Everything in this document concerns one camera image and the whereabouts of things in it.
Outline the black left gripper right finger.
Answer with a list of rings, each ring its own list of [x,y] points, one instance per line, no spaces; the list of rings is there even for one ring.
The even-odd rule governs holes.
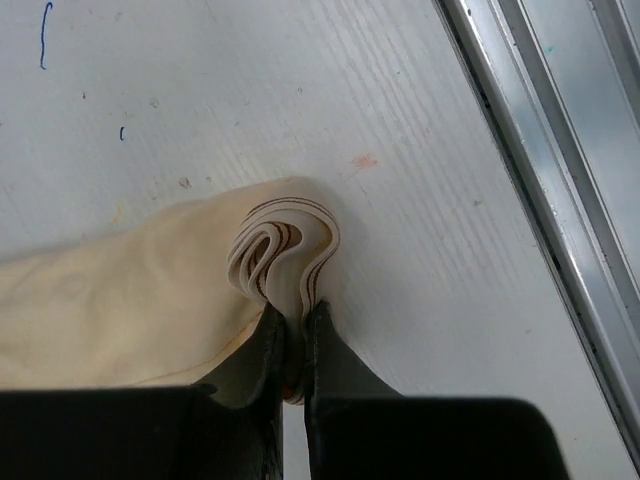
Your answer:
[[[307,318],[305,426],[314,479],[566,479],[554,431],[531,403],[405,396],[334,327]]]

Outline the beige underwear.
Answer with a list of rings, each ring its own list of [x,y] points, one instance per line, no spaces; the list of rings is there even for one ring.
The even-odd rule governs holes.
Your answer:
[[[284,398],[300,403],[305,320],[340,244],[325,192],[293,177],[168,207],[142,225],[1,266],[5,390],[188,385],[273,308]]]

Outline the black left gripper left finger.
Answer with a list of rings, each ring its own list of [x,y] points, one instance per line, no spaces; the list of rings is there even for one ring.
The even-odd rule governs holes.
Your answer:
[[[4,479],[280,479],[284,318],[188,386],[1,394]]]

